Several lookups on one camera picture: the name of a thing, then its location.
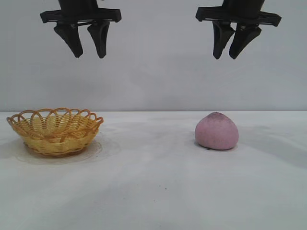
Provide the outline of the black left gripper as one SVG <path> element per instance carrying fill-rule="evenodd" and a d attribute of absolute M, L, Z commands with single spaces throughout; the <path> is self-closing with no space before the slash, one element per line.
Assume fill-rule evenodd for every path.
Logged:
<path fill-rule="evenodd" d="M 68 45 L 76 58 L 83 54 L 78 22 L 100 22 L 90 25 L 87 30 L 92 37 L 99 58 L 106 56 L 106 41 L 110 22 L 121 20 L 119 9 L 98 7 L 96 0 L 60 0 L 60 9 L 40 13 L 43 23 L 57 22 L 54 31 Z"/>

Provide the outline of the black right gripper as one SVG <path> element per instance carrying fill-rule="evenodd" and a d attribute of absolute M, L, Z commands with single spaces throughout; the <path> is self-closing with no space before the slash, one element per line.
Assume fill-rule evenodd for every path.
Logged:
<path fill-rule="evenodd" d="M 221 6 L 199 7 L 196 19 L 213 21 L 213 56 L 219 59 L 229 39 L 235 33 L 229 56 L 236 59 L 243 49 L 261 34 L 259 24 L 277 27 L 281 16 L 261 10 L 264 0 L 224 0 Z M 236 32 L 231 27 L 236 25 Z"/>

